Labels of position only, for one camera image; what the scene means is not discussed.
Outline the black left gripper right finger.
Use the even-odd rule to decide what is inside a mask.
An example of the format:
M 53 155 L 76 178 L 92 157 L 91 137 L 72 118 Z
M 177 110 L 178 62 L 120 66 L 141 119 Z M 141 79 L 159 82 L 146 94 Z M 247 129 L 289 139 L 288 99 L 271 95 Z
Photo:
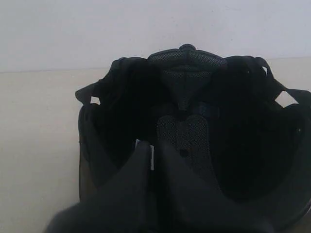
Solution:
M 220 194 L 194 174 L 172 145 L 160 142 L 161 219 L 167 233 L 272 233 L 262 216 Z

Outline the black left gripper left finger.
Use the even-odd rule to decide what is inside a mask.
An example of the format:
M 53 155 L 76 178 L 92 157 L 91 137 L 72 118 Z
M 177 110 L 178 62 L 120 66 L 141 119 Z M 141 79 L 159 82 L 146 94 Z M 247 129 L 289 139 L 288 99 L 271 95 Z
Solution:
M 127 163 L 100 190 L 64 211 L 47 233 L 147 233 L 146 199 L 151 149 L 139 142 Z

